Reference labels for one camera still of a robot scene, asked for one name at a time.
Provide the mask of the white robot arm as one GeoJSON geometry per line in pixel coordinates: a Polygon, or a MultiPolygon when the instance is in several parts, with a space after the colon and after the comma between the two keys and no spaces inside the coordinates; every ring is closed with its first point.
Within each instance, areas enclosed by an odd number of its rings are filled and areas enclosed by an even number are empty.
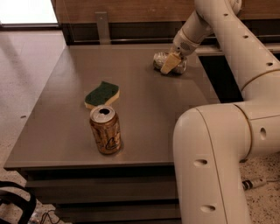
{"type": "Polygon", "coordinates": [[[279,150],[279,60],[237,17],[241,0],[194,0],[161,67],[168,74],[209,34],[243,100],[187,110],[173,134],[182,224],[251,224],[239,163],[279,150]]]}

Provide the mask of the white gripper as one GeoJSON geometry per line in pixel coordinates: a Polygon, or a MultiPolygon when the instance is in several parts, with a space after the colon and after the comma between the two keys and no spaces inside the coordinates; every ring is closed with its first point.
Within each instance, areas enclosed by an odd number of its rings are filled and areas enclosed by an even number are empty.
{"type": "Polygon", "coordinates": [[[181,28],[175,35],[171,52],[165,63],[160,69],[162,74],[168,74],[172,69],[174,69],[180,62],[181,56],[188,56],[192,54],[200,45],[200,34],[196,29],[183,29],[181,28]]]}

